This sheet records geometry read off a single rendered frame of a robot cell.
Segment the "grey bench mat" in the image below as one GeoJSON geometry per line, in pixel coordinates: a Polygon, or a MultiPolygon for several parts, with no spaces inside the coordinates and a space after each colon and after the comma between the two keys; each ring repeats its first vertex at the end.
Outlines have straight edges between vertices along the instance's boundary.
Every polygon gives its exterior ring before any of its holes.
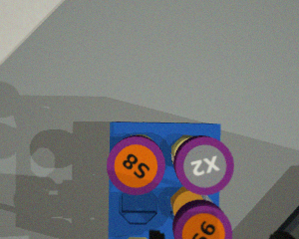
{"type": "Polygon", "coordinates": [[[0,66],[0,239],[108,239],[110,122],[219,123],[232,239],[299,206],[299,0],[65,0],[0,66]]]}

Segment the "blue tube rack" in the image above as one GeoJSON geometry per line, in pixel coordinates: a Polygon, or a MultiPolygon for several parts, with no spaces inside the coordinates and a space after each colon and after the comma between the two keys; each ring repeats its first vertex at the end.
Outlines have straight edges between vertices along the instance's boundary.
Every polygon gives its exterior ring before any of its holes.
{"type": "Polygon", "coordinates": [[[171,161],[171,146],[183,135],[206,135],[220,140],[219,123],[197,122],[110,122],[110,152],[123,138],[148,135],[161,149],[165,160],[160,184],[143,195],[129,195],[118,190],[109,179],[109,239],[146,237],[150,230],[160,230],[165,239],[174,239],[170,198],[183,185],[171,161]]]}

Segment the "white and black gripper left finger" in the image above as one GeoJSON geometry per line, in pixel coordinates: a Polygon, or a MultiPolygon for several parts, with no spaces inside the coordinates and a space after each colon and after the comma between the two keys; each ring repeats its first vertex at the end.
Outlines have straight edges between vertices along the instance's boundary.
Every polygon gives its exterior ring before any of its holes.
{"type": "Polygon", "coordinates": [[[164,233],[160,233],[160,230],[150,230],[149,239],[165,239],[164,233]]]}

